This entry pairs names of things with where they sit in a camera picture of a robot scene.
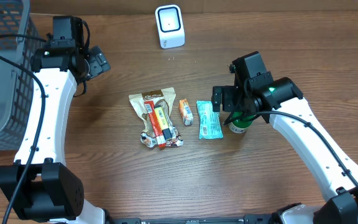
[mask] gray plastic basket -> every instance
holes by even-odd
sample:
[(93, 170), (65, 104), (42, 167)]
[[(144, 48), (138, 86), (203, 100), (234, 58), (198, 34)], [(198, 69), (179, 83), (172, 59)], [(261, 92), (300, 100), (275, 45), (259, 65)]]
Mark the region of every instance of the gray plastic basket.
[[(39, 36), (29, 13), (29, 0), (0, 0), (0, 34)], [(30, 70), (30, 58), (41, 45), (21, 37), (0, 39), (0, 55)], [(0, 60), (0, 150), (20, 148), (32, 94), (32, 78)]]

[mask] wooden table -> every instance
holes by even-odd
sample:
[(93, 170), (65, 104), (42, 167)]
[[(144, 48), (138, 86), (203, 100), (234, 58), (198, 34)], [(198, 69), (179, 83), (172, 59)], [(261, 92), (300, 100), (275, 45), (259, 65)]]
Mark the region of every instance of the wooden table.
[[(66, 160), (86, 198), (113, 217), (218, 217), (324, 203), (291, 145), (262, 119), (246, 135), (224, 128), (224, 139), (198, 139), (196, 101), (209, 100), (212, 86), (232, 85), (227, 65), (255, 50), (274, 78), (298, 85), (358, 163), (358, 11), (185, 14), (186, 44), (168, 50), (158, 44), (154, 15), (82, 19), (112, 69), (73, 100)], [(33, 20), (41, 34), (52, 32), (51, 16)], [(171, 119), (185, 144), (149, 150), (128, 95), (171, 86), (177, 93)], [(191, 127), (176, 109), (183, 98), (195, 114)], [(0, 165), (12, 164), (14, 154), (0, 152)], [(6, 205), (0, 190), (0, 222)], [(23, 222), (13, 212), (9, 223)]]

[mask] blue packet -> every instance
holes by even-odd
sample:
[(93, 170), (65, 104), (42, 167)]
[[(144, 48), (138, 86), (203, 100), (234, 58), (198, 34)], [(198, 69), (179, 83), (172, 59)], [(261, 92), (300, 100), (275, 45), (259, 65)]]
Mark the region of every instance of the blue packet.
[(198, 116), (200, 117), (199, 139), (223, 138), (219, 112), (212, 111), (210, 101), (197, 101)]

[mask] blue package label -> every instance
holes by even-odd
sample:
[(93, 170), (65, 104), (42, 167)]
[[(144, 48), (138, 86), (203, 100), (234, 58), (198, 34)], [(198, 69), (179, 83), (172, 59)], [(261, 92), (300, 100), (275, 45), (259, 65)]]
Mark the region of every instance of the blue package label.
[(219, 112), (212, 111), (210, 101), (197, 101), (198, 116), (200, 117), (199, 139), (223, 138)]

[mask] white square device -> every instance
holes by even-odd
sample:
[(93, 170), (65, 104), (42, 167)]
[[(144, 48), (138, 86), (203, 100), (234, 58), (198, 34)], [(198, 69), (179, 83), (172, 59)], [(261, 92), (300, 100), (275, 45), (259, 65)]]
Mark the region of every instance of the white square device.
[(158, 7), (155, 10), (155, 20), (163, 49), (185, 44), (185, 29), (179, 6), (172, 4)]

